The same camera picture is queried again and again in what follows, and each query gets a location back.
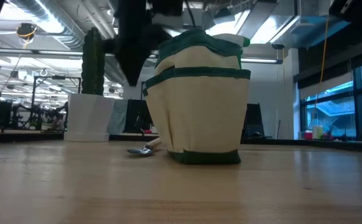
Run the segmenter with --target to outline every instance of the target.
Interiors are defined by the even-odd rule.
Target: glass window
[[[308,129],[312,129],[314,125],[322,125],[323,131],[331,130],[333,136],[346,134],[356,137],[355,104],[352,96],[318,103],[315,117],[314,108],[315,105],[307,105]]]
[[[323,98],[323,97],[326,97],[326,96],[332,96],[332,95],[336,95],[336,94],[339,94],[339,93],[344,93],[344,92],[347,92],[347,91],[352,91],[353,86],[354,86],[354,83],[352,81],[346,82],[344,84],[341,84],[339,86],[333,87],[331,89],[328,89],[326,91],[323,91],[323,92],[319,93],[319,98]],[[310,100],[315,100],[315,99],[317,99],[316,95],[309,96],[305,100],[310,101]]]

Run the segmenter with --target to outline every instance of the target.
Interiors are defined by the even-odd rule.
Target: wooden tabletop
[[[0,223],[362,223],[362,153],[241,146],[187,166],[143,142],[0,145]]]

